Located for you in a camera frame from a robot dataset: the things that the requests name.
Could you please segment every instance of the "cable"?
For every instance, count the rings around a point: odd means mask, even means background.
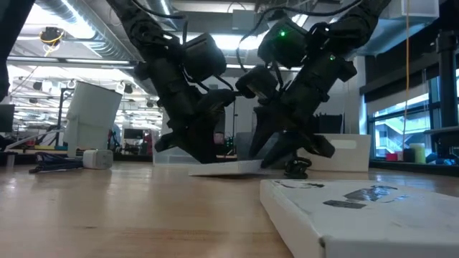
[[[408,116],[408,99],[410,98],[410,0],[407,0],[407,88],[406,100],[404,102],[404,118],[403,118],[403,138],[402,138],[402,151],[404,151],[405,131],[407,129],[407,116]]]
[[[30,77],[34,74],[35,70],[37,70],[38,67],[35,67],[30,73],[29,75],[27,75],[27,77],[21,82],[21,84],[19,84],[16,88],[14,88],[14,90],[11,91],[11,94],[10,95],[13,95],[13,93],[15,93],[17,90],[20,89],[20,87],[22,87],[24,85],[24,83],[27,82],[27,80],[30,79]]]
[[[29,170],[29,173],[83,168],[83,162],[80,159],[66,159],[61,156],[45,152],[37,152],[35,153],[35,157],[37,158],[38,166]]]
[[[348,9],[356,6],[357,4],[360,4],[362,0],[355,0],[353,1],[352,3],[346,5],[345,7],[342,7],[340,9],[337,9],[335,11],[329,11],[329,12],[314,12],[314,11],[305,11],[305,10],[300,10],[300,9],[296,9],[296,8],[292,8],[292,7],[287,7],[287,6],[276,6],[276,7],[271,7],[271,8],[268,8],[266,10],[264,10],[264,12],[261,14],[261,17],[258,19],[257,21],[257,24],[253,27],[253,29],[251,29],[246,35],[244,35],[241,40],[239,41],[239,45],[237,46],[236,48],[236,58],[237,58],[237,62],[239,63],[239,65],[241,66],[241,69],[244,71],[244,72],[247,72],[247,69],[245,69],[243,63],[242,63],[242,60],[241,60],[241,57],[240,57],[240,45],[241,43],[246,39],[248,38],[249,36],[251,36],[252,34],[255,33],[255,31],[258,29],[258,27],[261,25],[263,19],[265,18],[266,14],[268,14],[269,12],[272,12],[272,11],[275,11],[275,10],[283,10],[283,11],[292,11],[292,12],[295,12],[295,13],[298,13],[298,14],[305,14],[305,15],[308,15],[308,16],[318,16],[318,17],[327,17],[327,16],[333,16],[333,15],[337,15],[337,14],[340,14],[342,13],[343,11],[347,11]]]
[[[219,80],[220,82],[223,82],[226,86],[228,86],[231,89],[231,91],[235,91],[233,86],[231,86],[231,84],[229,82],[227,82],[226,80],[221,78],[219,75],[214,75],[214,77],[217,78],[217,80]]]
[[[144,5],[138,2],[138,0],[131,0],[139,9],[142,11],[146,12],[147,14],[153,14],[154,16],[158,16],[161,18],[167,18],[167,19],[182,19],[184,20],[184,29],[183,29],[183,35],[182,35],[182,41],[183,43],[186,42],[186,34],[188,31],[188,17],[186,15],[170,15],[170,14],[161,14],[156,11],[153,11],[151,9],[146,8]]]
[[[279,90],[281,90],[284,88],[284,81],[282,80],[282,75],[280,73],[279,65],[277,62],[273,62],[273,68],[274,68],[275,76],[278,78]]]
[[[240,6],[242,6],[242,8],[244,8],[244,10],[247,10],[247,8],[245,8],[245,6],[244,6],[243,4],[241,4],[241,2],[239,2],[239,1],[233,1],[233,2],[231,2],[231,4],[229,4],[227,13],[230,12],[230,8],[231,8],[231,6],[232,6],[233,4],[239,4]]]
[[[204,85],[202,82],[197,82],[195,81],[196,84],[198,84],[202,89],[204,89],[205,91],[209,92],[210,89],[209,87],[207,87],[206,85]]]

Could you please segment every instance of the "green object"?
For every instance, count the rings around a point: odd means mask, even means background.
[[[425,164],[425,144],[411,143],[410,148],[415,150],[415,162]]]

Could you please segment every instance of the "table surface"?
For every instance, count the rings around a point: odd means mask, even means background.
[[[189,177],[186,166],[30,175],[0,168],[1,257],[292,257],[256,178]],[[371,170],[310,179],[395,183],[459,196],[459,178]]]

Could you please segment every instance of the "sticker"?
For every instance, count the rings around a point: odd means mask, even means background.
[[[282,180],[278,182],[281,186],[286,188],[323,188],[325,185],[322,183],[308,183],[306,181],[292,181],[292,180]]]
[[[366,205],[365,204],[358,204],[358,203],[352,203],[348,201],[324,201],[325,205],[333,206],[333,207],[339,207],[339,208],[349,208],[349,209],[362,209]]]
[[[371,188],[362,188],[345,195],[344,197],[346,197],[346,201],[330,200],[324,202],[323,204],[339,208],[362,209],[366,205],[360,204],[361,201],[373,201],[381,204],[388,204],[408,198],[408,195],[402,195],[391,201],[378,201],[379,199],[390,195],[392,190],[398,189],[391,186],[372,186]]]

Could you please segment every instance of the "red object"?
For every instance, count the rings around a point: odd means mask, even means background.
[[[146,150],[146,155],[152,156],[153,155],[153,138],[151,137],[151,134],[149,133],[145,137],[143,137],[143,140],[148,143],[147,145],[147,150]]]
[[[397,154],[396,153],[386,154],[386,161],[398,161]]]

